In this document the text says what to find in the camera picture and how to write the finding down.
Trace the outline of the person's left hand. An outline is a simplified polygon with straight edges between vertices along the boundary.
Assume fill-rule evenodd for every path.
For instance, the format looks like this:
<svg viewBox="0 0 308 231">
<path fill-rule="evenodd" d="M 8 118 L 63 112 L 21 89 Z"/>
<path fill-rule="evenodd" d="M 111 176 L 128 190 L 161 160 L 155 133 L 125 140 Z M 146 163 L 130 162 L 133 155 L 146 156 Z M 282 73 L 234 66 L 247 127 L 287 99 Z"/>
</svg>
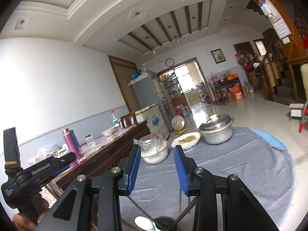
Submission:
<svg viewBox="0 0 308 231">
<path fill-rule="evenodd" d="M 46 199 L 41 199 L 41 205 L 44 211 L 38 217 L 37 223 L 41 222 L 41 220 L 45 217 L 47 211 L 49 210 L 49 203 L 46 201 Z M 37 227 L 37 225 L 33 221 L 31 221 L 26 215 L 22 213 L 15 214 L 13 216 L 13 223 L 18 231 L 34 231 Z"/>
</svg>

